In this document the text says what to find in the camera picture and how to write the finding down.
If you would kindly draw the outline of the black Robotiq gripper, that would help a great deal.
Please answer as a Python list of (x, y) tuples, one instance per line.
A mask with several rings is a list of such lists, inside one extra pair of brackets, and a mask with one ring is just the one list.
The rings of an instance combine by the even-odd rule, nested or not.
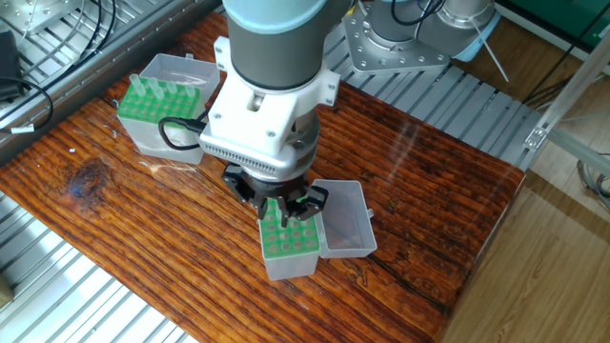
[(265, 230), (277, 230), (279, 211), (283, 227), (291, 218), (304, 221), (321, 212), (327, 202), (329, 191), (310, 186), (305, 175), (282, 182), (270, 182), (254, 178), (236, 164), (228, 164), (222, 179), (237, 200), (248, 203), (263, 219)]

